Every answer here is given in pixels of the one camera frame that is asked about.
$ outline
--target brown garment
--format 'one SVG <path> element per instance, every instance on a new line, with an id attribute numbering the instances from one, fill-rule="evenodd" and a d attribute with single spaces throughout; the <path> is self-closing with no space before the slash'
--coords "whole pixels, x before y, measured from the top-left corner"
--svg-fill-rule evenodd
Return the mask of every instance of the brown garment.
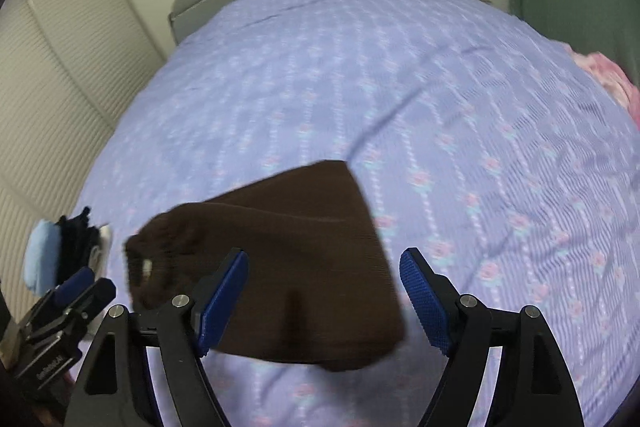
<path id="1" fill-rule="evenodd" d="M 398 298 L 347 165 L 322 161 L 159 214 L 126 244 L 134 309 L 189 293 L 233 247 L 249 278 L 217 350 L 330 371 L 358 369 L 404 337 Z M 143 260 L 152 261 L 143 276 Z"/>

